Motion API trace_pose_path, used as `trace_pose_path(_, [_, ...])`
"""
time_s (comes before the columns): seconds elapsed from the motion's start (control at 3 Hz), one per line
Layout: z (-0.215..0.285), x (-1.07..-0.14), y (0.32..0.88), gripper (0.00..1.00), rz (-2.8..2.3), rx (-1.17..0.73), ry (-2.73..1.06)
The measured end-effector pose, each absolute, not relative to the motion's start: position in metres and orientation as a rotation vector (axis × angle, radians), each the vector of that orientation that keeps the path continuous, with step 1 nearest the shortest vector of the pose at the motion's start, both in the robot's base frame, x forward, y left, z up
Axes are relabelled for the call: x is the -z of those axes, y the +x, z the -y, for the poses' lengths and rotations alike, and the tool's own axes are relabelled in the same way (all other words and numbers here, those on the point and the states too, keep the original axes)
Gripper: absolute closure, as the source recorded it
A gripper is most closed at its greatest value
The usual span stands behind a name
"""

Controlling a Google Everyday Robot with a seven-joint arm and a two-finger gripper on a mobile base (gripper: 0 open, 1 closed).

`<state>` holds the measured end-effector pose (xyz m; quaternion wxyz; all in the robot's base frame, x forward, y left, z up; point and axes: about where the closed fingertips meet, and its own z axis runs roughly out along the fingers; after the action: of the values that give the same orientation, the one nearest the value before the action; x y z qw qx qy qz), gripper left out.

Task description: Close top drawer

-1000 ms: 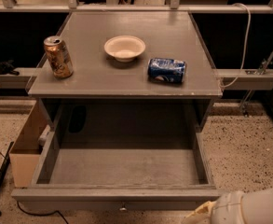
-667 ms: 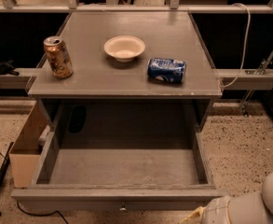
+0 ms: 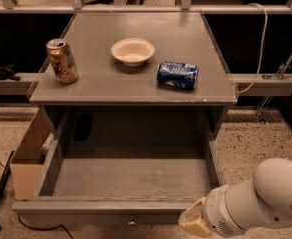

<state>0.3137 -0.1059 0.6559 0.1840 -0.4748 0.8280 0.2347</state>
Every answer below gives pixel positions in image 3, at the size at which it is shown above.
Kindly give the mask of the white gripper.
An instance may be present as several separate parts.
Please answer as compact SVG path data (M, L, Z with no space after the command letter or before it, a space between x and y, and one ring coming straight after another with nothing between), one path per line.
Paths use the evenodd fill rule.
M213 189L207 196L199 198L186 209L178 219L178 224L189 234L209 238L213 232L224 238L232 238L246 233L231 218L226 206L225 195L229 185Z

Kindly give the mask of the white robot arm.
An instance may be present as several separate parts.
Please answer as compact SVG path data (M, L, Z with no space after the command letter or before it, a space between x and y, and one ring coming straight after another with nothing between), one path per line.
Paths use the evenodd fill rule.
M232 238L256 227L292 226L292 161L261 162L251 179L215 188L198 199L180 215L178 224L205 238L214 233Z

